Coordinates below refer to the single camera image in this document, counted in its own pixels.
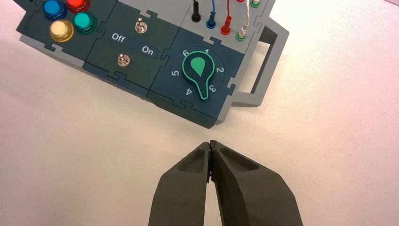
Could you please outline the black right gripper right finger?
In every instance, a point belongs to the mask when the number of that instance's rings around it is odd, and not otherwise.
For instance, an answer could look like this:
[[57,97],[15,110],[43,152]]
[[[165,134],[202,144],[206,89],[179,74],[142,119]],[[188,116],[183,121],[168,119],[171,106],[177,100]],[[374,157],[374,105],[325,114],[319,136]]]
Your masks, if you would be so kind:
[[301,226],[291,189],[277,172],[210,141],[212,181],[224,226]]

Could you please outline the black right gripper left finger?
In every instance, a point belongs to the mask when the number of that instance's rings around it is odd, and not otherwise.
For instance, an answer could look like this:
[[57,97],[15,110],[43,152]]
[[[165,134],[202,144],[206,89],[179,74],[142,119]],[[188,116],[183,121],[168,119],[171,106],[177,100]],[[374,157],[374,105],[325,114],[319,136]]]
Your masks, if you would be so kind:
[[204,224],[209,155],[209,142],[203,142],[160,177],[149,225]]

